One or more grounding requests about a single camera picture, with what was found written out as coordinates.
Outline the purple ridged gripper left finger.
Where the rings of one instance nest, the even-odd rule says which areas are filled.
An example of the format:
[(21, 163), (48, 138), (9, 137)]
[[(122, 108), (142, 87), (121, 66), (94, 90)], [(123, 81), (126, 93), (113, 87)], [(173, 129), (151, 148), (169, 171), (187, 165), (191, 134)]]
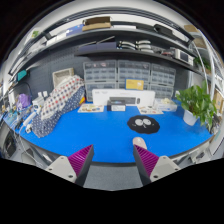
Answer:
[(68, 157), (58, 157), (46, 170), (78, 186), (83, 186), (93, 155), (94, 148), (92, 145), (89, 145)]

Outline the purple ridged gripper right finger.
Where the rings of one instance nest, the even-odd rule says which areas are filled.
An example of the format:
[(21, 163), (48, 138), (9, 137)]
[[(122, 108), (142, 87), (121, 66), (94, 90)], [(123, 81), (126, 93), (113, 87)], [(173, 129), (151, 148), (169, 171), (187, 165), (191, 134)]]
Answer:
[(135, 145), (133, 155), (143, 185), (155, 182), (180, 170), (167, 156), (160, 156)]

